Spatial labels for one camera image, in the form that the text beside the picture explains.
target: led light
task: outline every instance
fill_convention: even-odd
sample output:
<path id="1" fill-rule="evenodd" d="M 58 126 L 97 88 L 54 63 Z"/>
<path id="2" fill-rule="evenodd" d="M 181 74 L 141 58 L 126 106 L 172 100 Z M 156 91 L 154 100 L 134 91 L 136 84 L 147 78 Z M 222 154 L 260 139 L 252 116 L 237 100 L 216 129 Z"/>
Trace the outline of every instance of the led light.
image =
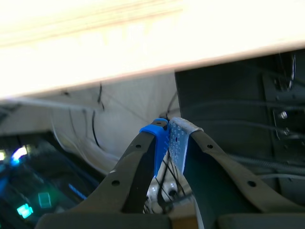
<path id="1" fill-rule="evenodd" d="M 33 209 L 29 207 L 28 204 L 24 204 L 21 207 L 17 208 L 19 215 L 21 215 L 24 219 L 29 217 L 33 213 Z"/>
<path id="2" fill-rule="evenodd" d="M 5 158 L 5 152 L 0 151 L 0 161 L 3 161 Z"/>
<path id="3" fill-rule="evenodd" d="M 52 207 L 51 198 L 48 192 L 38 193 L 39 205 L 41 208 Z"/>
<path id="4" fill-rule="evenodd" d="M 13 155 L 11 156 L 11 158 L 14 160 L 14 161 L 17 161 L 19 160 L 22 156 L 26 155 L 28 152 L 27 152 L 27 149 L 25 147 L 22 147 L 22 148 L 19 148 L 15 151 L 15 153 L 13 153 Z"/>

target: black metal panel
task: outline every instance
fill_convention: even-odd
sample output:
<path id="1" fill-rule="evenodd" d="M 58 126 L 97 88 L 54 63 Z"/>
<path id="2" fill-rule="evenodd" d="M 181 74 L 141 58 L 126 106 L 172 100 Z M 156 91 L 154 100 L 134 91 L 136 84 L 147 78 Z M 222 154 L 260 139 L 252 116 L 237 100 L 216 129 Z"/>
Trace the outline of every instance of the black metal panel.
<path id="1" fill-rule="evenodd" d="M 304 51 L 296 52 L 295 78 L 305 79 Z M 211 100 L 256 100 L 289 102 L 304 105 L 305 90 L 293 83 L 289 92 L 281 92 L 275 85 L 275 74 L 282 75 L 276 55 L 226 63 L 176 73 L 181 115 L 204 131 L 227 153 L 304 161 L 302 141 L 279 141 L 276 132 L 243 125 L 217 125 L 208 120 L 243 120 L 274 125 L 273 108 L 219 102 L 200 106 Z M 255 173 L 274 172 L 251 168 Z M 299 180 L 265 180 L 272 188 L 297 203 L 305 203 L 305 182 Z"/>
<path id="2" fill-rule="evenodd" d="M 296 71 L 295 78 L 305 80 L 305 52 L 298 51 L 295 52 L 295 60 L 296 60 Z M 298 85 L 297 83 L 293 84 L 293 87 L 290 91 L 281 92 L 278 91 L 274 84 L 274 79 L 269 77 L 267 73 L 264 74 L 263 77 L 264 83 L 264 93 L 265 99 L 268 101 L 279 101 L 285 102 L 289 104 L 305 104 L 305 90 L 304 87 Z M 280 111 L 280 109 L 268 109 L 268 113 L 273 117 L 273 111 Z M 301 120 L 295 120 L 299 125 L 301 125 Z M 286 161 L 298 161 L 304 164 L 305 160 L 305 145 L 302 140 L 281 140 L 278 139 L 278 136 L 271 136 L 273 144 L 274 144 L 274 157 L 277 160 Z M 280 179 L 280 187 L 281 193 L 289 198 L 290 200 L 305 204 L 305 181 L 304 180 L 296 180 L 296 179 Z"/>
<path id="3" fill-rule="evenodd" d="M 270 62 L 255 62 L 254 65 Z M 244 125 L 216 125 L 206 120 L 244 120 L 268 124 L 265 107 L 240 104 L 199 105 L 211 100 L 259 100 L 264 101 L 264 87 L 259 70 L 252 71 L 244 62 L 193 69 L 176 73 L 181 115 L 203 130 L 227 153 L 267 157 L 273 155 L 268 130 Z M 270 172 L 268 169 L 255 170 Z"/>
<path id="4" fill-rule="evenodd" d="M 258 212 L 219 163 L 202 152 L 199 141 L 200 131 L 190 135 L 183 175 L 196 198 L 204 227 L 216 228 L 218 217 L 224 214 Z"/>

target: green light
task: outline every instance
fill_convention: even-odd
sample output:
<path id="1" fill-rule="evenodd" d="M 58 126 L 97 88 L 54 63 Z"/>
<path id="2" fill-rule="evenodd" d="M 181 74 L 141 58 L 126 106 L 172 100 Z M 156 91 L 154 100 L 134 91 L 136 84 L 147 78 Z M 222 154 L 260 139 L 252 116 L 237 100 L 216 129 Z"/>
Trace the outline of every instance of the green light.
<path id="1" fill-rule="evenodd" d="M 29 207 L 28 204 L 24 204 L 21 207 L 17 208 L 19 215 L 21 215 L 24 219 L 29 217 L 33 213 L 33 209 Z"/>
<path id="2" fill-rule="evenodd" d="M 41 208 L 52 207 L 51 198 L 48 192 L 38 193 L 38 199 Z"/>

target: hole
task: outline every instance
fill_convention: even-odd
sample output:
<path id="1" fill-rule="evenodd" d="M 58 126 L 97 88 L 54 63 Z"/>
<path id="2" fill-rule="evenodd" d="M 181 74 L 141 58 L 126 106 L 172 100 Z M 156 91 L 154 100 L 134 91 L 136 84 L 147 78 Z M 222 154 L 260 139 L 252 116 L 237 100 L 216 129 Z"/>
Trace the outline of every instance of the hole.
<path id="1" fill-rule="evenodd" d="M 112 186 L 119 186 L 120 182 L 118 180 L 114 180 L 111 184 Z"/>
<path id="2" fill-rule="evenodd" d="M 249 180 L 248 185 L 251 186 L 251 187 L 255 187 L 256 183 L 254 181 Z"/>
<path id="3" fill-rule="evenodd" d="M 175 196 L 177 196 L 177 192 L 176 192 L 176 190 L 170 190 L 169 192 L 168 192 L 168 195 L 170 196 L 170 197 L 175 197 Z"/>

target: black wire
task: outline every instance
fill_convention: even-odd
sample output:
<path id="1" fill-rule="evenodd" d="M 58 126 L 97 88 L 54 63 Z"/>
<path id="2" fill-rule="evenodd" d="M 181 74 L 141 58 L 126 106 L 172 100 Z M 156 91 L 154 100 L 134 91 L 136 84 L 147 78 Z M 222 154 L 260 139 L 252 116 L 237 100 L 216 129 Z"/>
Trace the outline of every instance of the black wire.
<path id="1" fill-rule="evenodd" d="M 100 144 L 99 142 L 97 141 L 97 138 L 96 138 L 96 134 L 95 134 L 95 129 L 94 129 L 94 118 L 95 118 L 95 111 L 93 111 L 93 115 L 92 115 L 92 132 L 93 132 L 93 137 L 94 137 L 94 140 L 95 140 L 95 143 L 98 147 L 100 147 Z"/>
<path id="2" fill-rule="evenodd" d="M 168 107 L 167 107 L 167 110 L 166 110 L 166 114 L 165 114 L 166 119 L 168 119 L 168 116 L 167 116 L 167 115 L 169 114 L 170 109 L 171 109 L 171 107 L 172 107 L 172 105 L 173 105 L 173 103 L 174 103 L 174 101 L 175 101 L 175 98 L 176 98 L 177 96 L 178 96 L 178 91 L 175 92 L 175 94 L 173 95 L 173 97 L 172 97 L 170 103 L 168 104 Z"/>
<path id="3" fill-rule="evenodd" d="M 173 176 L 177 186 L 181 188 L 181 191 L 182 191 L 183 195 L 185 196 L 185 191 L 184 191 L 182 185 L 180 184 L 179 180 L 176 178 L 175 174 L 173 173 L 173 171 L 169 167 L 168 163 L 166 163 L 164 160 L 163 160 L 163 162 L 164 162 L 165 166 L 168 168 L 168 170 L 171 172 L 171 174 L 172 174 L 172 176 Z"/>
<path id="4" fill-rule="evenodd" d="M 99 97 L 97 98 L 97 103 L 102 104 L 103 111 L 104 111 L 105 107 L 102 102 L 102 84 L 100 84 L 100 92 L 99 92 Z M 95 119 L 95 111 L 93 111 L 92 120 L 91 120 L 92 121 L 92 132 L 93 132 L 93 137 L 94 137 L 95 143 L 100 148 L 101 146 L 100 146 L 99 142 L 97 141 L 97 137 L 96 137 L 96 133 L 95 133 L 95 129 L 94 129 L 94 119 Z"/>
<path id="5" fill-rule="evenodd" d="M 174 172 L 174 168 L 173 168 L 173 161 L 171 160 L 171 166 L 172 166 L 172 171 L 173 171 L 173 173 L 175 174 L 175 172 Z M 177 168 L 176 168 L 176 174 L 175 174 L 175 176 L 176 176 L 176 178 L 177 178 L 177 180 L 179 180 L 179 178 L 178 178 L 178 172 L 177 172 Z M 178 183 L 176 182 L 176 186 L 178 187 L 178 192 L 181 190 L 181 188 L 180 188 L 180 186 L 178 185 Z"/>
<path id="6" fill-rule="evenodd" d="M 162 191 L 166 194 L 166 196 L 168 197 L 168 199 L 171 199 L 171 197 L 166 193 L 166 191 L 164 190 L 164 188 L 163 188 L 163 186 L 161 186 L 161 184 L 160 184 L 160 182 L 158 181 L 158 179 L 155 177 L 155 179 L 156 179 L 156 181 L 157 181 L 157 183 L 158 183 L 158 185 L 159 185 L 159 188 L 161 188 L 162 189 Z"/>
<path id="7" fill-rule="evenodd" d="M 194 121 L 207 122 L 208 124 L 213 124 L 213 125 L 247 125 L 247 126 L 261 128 L 261 129 L 278 131 L 283 134 L 287 132 L 288 135 L 296 135 L 299 138 L 305 139 L 305 135 L 302 133 L 299 133 L 299 132 L 287 131 L 285 129 L 281 129 L 276 126 L 248 122 L 248 121 L 244 121 L 244 120 L 205 120 L 205 119 L 202 119 L 202 120 L 194 120 Z"/>
<path id="8" fill-rule="evenodd" d="M 99 97 L 97 98 L 97 103 L 102 104 L 103 111 L 105 110 L 104 104 L 102 102 L 102 84 L 100 84 L 100 92 L 99 92 Z"/>

